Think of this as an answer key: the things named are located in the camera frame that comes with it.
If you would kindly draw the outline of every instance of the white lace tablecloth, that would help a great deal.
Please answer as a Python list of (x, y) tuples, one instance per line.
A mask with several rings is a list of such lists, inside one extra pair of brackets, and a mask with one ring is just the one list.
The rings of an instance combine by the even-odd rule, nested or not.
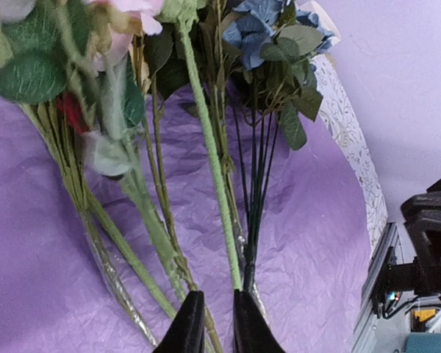
[(340, 146), (364, 193), (371, 254), (387, 223), (387, 207), (358, 118), (333, 65), (325, 55), (316, 56), (318, 89), (323, 94), (320, 117)]

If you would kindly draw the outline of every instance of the purple wrapping paper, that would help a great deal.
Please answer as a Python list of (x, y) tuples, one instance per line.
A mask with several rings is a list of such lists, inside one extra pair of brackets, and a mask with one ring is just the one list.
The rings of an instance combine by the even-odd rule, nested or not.
[[(162, 120), (168, 192), (179, 242), (224, 351), (232, 352), (232, 285), (204, 138), (199, 121), (179, 108), (191, 100), (188, 89), (177, 93)], [(349, 352), (370, 252), (365, 203), (321, 120), (303, 123), (309, 142), (302, 150), (288, 152), (282, 140), (277, 146), (257, 282), (273, 333), (287, 352)], [(236, 144), (230, 146), (238, 165)], [(89, 175), (89, 183), (175, 302), (137, 211), (112, 182)], [(108, 245), (160, 340), (170, 321)], [(39, 134), (18, 107), (0, 99), (0, 353), (151, 350), (105, 288)]]

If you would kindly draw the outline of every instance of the purple paper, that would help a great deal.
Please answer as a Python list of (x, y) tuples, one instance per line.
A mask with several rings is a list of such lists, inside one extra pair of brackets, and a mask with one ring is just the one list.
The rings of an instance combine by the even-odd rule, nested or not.
[[(204, 138), (199, 121), (179, 108), (191, 100), (188, 89), (177, 93), (162, 120), (168, 192), (179, 242), (224, 351), (232, 352), (232, 285)], [(287, 352), (349, 352), (370, 252), (365, 202), (321, 120), (303, 123), (309, 142), (302, 150), (289, 152), (282, 140), (277, 146), (257, 282), (273, 333)], [(230, 146), (237, 163), (234, 141)], [(148, 176), (145, 157), (143, 167)], [(113, 182), (89, 181), (175, 302), (137, 211)], [(238, 174), (235, 181), (240, 186)], [(169, 319), (110, 250), (160, 340)], [(0, 353), (151, 351), (105, 288), (39, 134), (18, 107), (0, 99)]]

